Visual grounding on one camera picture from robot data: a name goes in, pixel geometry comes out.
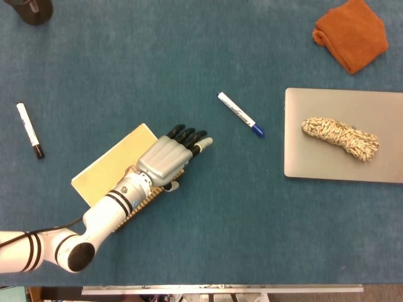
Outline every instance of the orange cloth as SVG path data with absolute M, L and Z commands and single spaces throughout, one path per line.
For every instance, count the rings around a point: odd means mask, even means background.
M 314 41 L 355 74 L 388 49 L 383 21 L 364 0 L 330 9 L 315 24 Z

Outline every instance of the white robotic arm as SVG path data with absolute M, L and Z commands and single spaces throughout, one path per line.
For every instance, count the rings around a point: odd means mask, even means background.
M 170 191 L 178 172 L 213 142 L 211 138 L 200 140 L 205 131 L 193 134 L 195 129 L 181 132 L 183 129 L 184 125 L 178 125 L 158 139 L 136 167 L 129 167 L 123 179 L 84 214 L 84 234 L 68 228 L 0 232 L 0 273 L 32 271 L 45 260 L 69 272 L 87 267 L 105 238 L 135 208 L 141 210 L 152 186 L 165 186 Z

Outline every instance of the laptop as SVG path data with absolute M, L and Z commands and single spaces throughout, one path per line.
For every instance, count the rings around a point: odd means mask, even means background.
M 369 162 L 302 131 L 311 117 L 331 118 L 374 134 Z M 288 88 L 285 91 L 284 174 L 347 181 L 403 182 L 403 93 Z

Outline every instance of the braided rope toy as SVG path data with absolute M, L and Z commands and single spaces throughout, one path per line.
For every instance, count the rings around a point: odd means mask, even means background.
M 330 118 L 308 118 L 302 123 L 302 130 L 312 137 L 342 146 L 348 153 L 363 161 L 371 160 L 379 147 L 375 135 Z

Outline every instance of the white marker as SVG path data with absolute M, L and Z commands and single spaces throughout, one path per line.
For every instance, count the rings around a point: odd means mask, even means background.
M 37 135 L 35 134 L 35 131 L 33 131 L 30 117 L 28 116 L 28 113 L 26 112 L 24 104 L 18 103 L 17 109 L 18 109 L 18 112 L 20 113 L 21 119 L 23 120 L 25 131 L 27 132 L 28 137 L 30 138 L 32 147 L 33 147 L 38 159 L 44 158 L 45 154 L 43 153 L 42 148 L 40 147 L 40 144 L 39 144 Z
M 256 133 L 259 137 L 264 136 L 264 130 L 256 124 L 254 120 L 252 120 L 245 112 L 243 112 L 240 107 L 238 107 L 230 98 L 228 98 L 224 92 L 217 93 L 217 97 L 223 102 L 229 109 L 232 110 L 242 121 L 245 122 L 249 127 L 252 128 L 253 132 Z

